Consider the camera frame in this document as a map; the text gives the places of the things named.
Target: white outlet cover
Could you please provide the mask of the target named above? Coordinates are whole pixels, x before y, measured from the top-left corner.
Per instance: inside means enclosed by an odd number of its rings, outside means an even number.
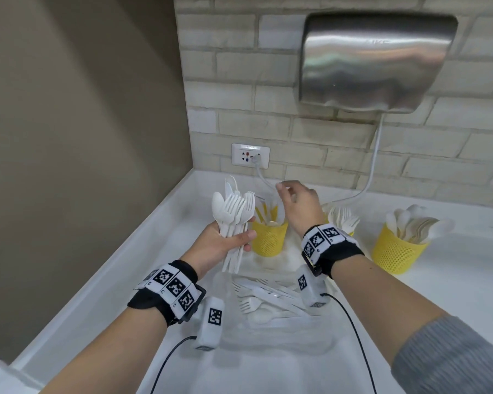
[[[270,148],[267,146],[232,144],[232,164],[256,168],[252,156],[261,157],[261,168],[269,168]]]

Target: white backsplash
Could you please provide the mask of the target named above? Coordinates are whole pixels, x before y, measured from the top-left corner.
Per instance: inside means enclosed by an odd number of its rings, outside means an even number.
[[[267,177],[365,185],[376,114],[296,100],[305,16],[329,8],[457,16],[424,102],[385,119],[371,191],[493,206],[493,0],[176,0],[195,168],[254,174],[230,161],[246,142],[271,148]]]

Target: wristband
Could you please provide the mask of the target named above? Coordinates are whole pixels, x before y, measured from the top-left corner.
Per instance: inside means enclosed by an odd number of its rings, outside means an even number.
[[[303,236],[301,248],[301,255],[315,276],[324,273],[330,277],[336,261],[363,255],[356,239],[332,224],[310,228]]]
[[[176,260],[152,271],[137,288],[128,307],[156,307],[168,326],[188,321],[203,300],[206,291],[197,282],[197,273],[188,263]]]

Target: gray sleeve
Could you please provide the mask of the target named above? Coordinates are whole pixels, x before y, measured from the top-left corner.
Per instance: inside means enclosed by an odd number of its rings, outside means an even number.
[[[493,394],[493,345],[457,317],[416,332],[393,361],[407,394]]]

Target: person's left hand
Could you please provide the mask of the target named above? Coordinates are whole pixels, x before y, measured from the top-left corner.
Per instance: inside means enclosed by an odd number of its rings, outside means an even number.
[[[190,264],[196,270],[197,278],[202,279],[219,261],[223,260],[229,250],[244,246],[245,251],[250,251],[252,248],[248,242],[256,236],[257,232],[250,230],[230,238],[223,238],[219,233],[219,225],[214,221],[207,225],[192,247],[180,259]]]

